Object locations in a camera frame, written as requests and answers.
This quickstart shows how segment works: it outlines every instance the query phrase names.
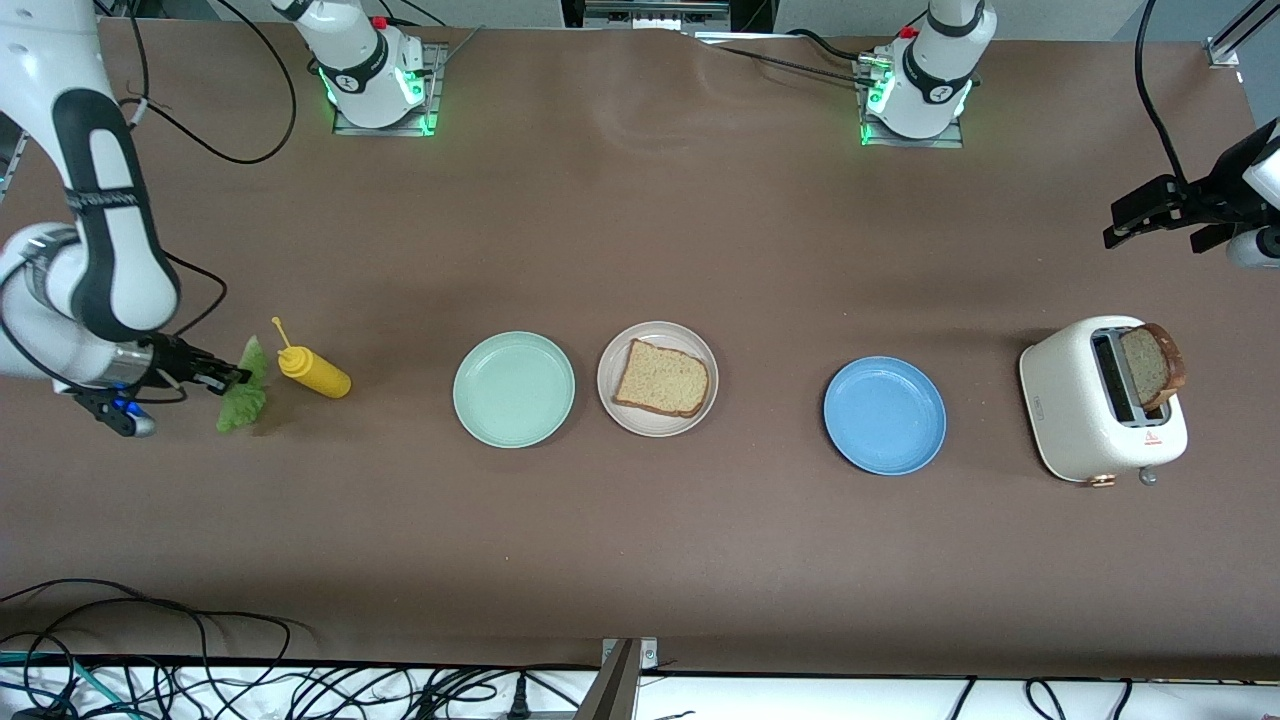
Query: bread slice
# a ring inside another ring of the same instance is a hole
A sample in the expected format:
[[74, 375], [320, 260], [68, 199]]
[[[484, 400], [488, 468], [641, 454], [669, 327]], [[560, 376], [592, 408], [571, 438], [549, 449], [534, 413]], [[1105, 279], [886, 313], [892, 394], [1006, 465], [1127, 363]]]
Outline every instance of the bread slice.
[[632, 340], [613, 401], [672, 418], [692, 418], [707, 401], [710, 377], [701, 360]]
[[1152, 411], [1187, 383], [1183, 354], [1165, 328], [1147, 323], [1120, 336], [1142, 409]]

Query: mustard bottle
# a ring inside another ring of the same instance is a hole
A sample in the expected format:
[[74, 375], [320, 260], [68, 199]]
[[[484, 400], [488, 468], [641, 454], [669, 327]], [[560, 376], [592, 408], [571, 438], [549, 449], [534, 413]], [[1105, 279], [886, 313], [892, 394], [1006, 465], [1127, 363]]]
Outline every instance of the mustard bottle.
[[301, 345], [291, 345], [279, 318], [271, 318], [271, 323], [275, 324], [275, 329], [280, 332], [280, 338], [284, 341], [284, 350], [276, 352], [280, 372], [284, 373], [284, 377], [293, 378], [320, 395], [333, 397], [334, 400], [351, 392], [351, 375], [312, 352], [311, 348], [302, 347]]

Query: blue plate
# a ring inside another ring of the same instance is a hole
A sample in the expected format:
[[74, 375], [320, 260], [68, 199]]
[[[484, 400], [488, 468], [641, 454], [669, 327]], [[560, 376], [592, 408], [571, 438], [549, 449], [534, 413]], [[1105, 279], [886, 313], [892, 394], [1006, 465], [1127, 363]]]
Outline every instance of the blue plate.
[[905, 475], [929, 464], [947, 434], [947, 411], [933, 382], [897, 357], [845, 365], [822, 405], [840, 454], [879, 475]]

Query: white toaster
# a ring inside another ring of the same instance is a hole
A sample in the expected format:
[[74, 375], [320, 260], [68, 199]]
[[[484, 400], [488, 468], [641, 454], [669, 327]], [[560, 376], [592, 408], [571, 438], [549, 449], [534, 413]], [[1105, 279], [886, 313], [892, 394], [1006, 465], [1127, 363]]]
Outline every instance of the white toaster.
[[1023, 351], [1018, 372], [1036, 446], [1051, 473], [1073, 483], [1110, 486], [1187, 450], [1178, 396], [1147, 413], [1134, 392], [1120, 336], [1142, 320], [1103, 315], [1070, 324]]

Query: white wall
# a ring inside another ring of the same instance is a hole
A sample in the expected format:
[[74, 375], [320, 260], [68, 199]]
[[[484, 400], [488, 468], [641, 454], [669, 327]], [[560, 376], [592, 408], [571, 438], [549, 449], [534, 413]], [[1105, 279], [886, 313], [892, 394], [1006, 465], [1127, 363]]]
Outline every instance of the white wall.
[[[227, 0], [251, 20], [280, 20], [269, 0]], [[431, 24], [399, 0], [385, 0], [397, 18]], [[454, 27], [564, 27], [559, 0], [411, 0]], [[385, 15], [378, 0], [361, 0], [370, 15]], [[224, 20], [236, 19], [227, 8], [209, 0]]]
[[[1142, 0], [988, 3], [1000, 17], [996, 37], [1001, 40], [1111, 40]], [[925, 0], [781, 0], [776, 28], [786, 32], [805, 27], [824, 36], [893, 35], [927, 4]]]

